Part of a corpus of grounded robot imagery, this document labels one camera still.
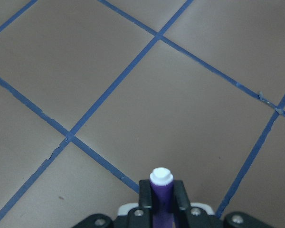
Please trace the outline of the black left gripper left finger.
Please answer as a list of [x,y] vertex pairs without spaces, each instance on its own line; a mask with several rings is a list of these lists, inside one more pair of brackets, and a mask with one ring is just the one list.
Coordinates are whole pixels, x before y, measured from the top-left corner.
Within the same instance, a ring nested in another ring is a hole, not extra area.
[[152,228],[152,189],[149,180],[139,181],[138,206],[131,209],[127,214],[128,228]]

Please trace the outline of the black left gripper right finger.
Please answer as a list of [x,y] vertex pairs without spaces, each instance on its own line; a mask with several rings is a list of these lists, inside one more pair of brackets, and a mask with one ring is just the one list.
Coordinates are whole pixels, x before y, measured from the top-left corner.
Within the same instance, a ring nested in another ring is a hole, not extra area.
[[183,181],[173,184],[173,215],[176,228],[210,228],[208,214],[198,206],[191,206]]

